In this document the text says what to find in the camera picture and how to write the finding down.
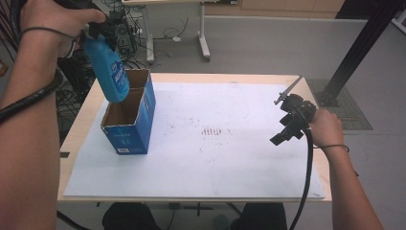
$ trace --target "gray floor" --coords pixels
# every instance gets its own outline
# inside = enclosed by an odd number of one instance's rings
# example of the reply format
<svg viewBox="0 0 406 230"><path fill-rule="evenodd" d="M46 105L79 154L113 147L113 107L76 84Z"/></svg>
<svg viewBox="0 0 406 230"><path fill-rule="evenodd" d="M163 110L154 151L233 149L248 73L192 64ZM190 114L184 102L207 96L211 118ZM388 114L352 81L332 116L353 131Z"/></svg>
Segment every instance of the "gray floor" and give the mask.
<svg viewBox="0 0 406 230"><path fill-rule="evenodd" d="M207 17L206 37L211 61L201 57L191 20L182 41L155 41L152 72L223 74L302 74L329 79L364 21L294 20ZM406 225L406 35L390 25L347 84L347 89L371 123L371 131L346 131L346 144L360 180L386 229ZM162 228L172 212L165 203L151 203ZM237 215L225 204L207 204L214 211L176 211L171 229L215 229L220 215ZM109 203L59 203L60 211L91 229L101 229ZM290 224L298 208L286 203ZM332 229L331 205L307 203L297 229ZM71 229L58 222L57 229Z"/></svg>

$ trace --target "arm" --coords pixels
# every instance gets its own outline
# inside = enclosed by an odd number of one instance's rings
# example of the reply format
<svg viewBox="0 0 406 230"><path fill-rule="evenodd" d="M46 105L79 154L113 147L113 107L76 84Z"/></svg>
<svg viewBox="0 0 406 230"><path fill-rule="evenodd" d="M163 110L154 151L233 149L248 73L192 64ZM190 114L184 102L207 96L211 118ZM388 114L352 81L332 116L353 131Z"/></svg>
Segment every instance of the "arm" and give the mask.
<svg viewBox="0 0 406 230"><path fill-rule="evenodd" d="M316 146L344 144L341 121L335 114L319 109L310 126ZM383 229L355 174L346 149L331 147L322 150L330 166L334 229Z"/></svg>
<svg viewBox="0 0 406 230"><path fill-rule="evenodd" d="M29 0L21 12L21 29L42 26L77 35L87 22L103 22L95 10L69 11L52 0ZM0 107L48 85L69 38L29 31L21 39ZM0 126L0 229L55 229L59 179L59 138L55 94Z"/></svg>

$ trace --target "label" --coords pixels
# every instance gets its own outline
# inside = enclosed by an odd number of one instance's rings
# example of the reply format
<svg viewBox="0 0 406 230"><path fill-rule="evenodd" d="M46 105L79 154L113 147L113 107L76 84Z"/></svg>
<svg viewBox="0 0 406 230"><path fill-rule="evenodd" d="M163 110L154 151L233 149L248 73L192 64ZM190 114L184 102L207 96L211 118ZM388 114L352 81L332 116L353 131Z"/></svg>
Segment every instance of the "label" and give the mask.
<svg viewBox="0 0 406 230"><path fill-rule="evenodd" d="M123 64L120 61L114 61L111 64L111 77L114 80L114 83L116 84L117 88L123 90L123 87L126 85L126 78L124 77L125 74L125 69L123 67Z"/></svg>
<svg viewBox="0 0 406 230"><path fill-rule="evenodd" d="M128 149L117 149L118 152L129 152Z"/></svg>

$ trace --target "wristband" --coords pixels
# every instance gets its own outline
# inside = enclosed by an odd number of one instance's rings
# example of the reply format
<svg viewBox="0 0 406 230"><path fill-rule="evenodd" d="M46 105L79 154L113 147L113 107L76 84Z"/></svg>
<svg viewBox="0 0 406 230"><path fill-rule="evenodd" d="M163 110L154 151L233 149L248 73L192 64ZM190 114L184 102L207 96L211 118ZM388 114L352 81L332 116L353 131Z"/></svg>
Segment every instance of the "wristband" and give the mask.
<svg viewBox="0 0 406 230"><path fill-rule="evenodd" d="M64 35L68 38L71 38L72 39L71 47L69 48L68 54L63 58L70 58L72 56L72 54L74 53L75 46L77 44L77 40L74 36L68 35L64 32L57 31L55 29L48 28L48 27L29 27L20 33L20 36L18 37L18 41L20 41L21 37L24 35L24 33L28 32L28 31L48 31L48 32L53 32L55 34Z"/></svg>
<svg viewBox="0 0 406 230"><path fill-rule="evenodd" d="M346 145L329 145L329 146L323 146L323 147L318 147L319 149L327 149L327 148L332 148L332 147L344 147L346 148L347 152L350 152L350 148Z"/></svg>

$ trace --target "black pole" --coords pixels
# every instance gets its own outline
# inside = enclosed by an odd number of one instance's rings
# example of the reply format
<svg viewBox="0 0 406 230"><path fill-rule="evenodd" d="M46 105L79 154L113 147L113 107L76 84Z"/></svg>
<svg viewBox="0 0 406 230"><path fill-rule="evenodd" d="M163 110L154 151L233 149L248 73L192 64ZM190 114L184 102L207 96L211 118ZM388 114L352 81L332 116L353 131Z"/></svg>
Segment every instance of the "black pole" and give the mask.
<svg viewBox="0 0 406 230"><path fill-rule="evenodd" d="M350 79L358 65L382 35L404 0L381 0L367 24L355 39L349 52L323 92L316 93L320 106L337 106L337 96Z"/></svg>

